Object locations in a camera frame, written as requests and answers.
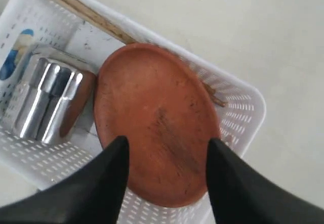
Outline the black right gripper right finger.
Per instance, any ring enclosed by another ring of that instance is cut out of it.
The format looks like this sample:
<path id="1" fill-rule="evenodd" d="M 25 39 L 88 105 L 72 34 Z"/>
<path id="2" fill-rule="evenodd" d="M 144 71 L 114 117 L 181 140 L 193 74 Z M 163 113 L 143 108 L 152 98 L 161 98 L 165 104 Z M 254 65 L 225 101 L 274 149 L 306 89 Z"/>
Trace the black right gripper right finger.
<path id="1" fill-rule="evenodd" d="M 216 223 L 323 223 L 323 209 L 269 181 L 217 138 L 208 144 L 206 177 Z"/>

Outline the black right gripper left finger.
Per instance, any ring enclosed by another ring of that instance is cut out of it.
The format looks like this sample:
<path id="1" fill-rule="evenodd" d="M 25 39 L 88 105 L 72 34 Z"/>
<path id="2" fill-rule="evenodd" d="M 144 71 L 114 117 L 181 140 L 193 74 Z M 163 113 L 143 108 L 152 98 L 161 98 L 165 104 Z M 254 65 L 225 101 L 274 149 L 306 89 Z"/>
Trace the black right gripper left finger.
<path id="1" fill-rule="evenodd" d="M 1 208 L 1 223 L 116 223 L 129 176 L 129 143 L 119 136 L 58 184 Z"/>

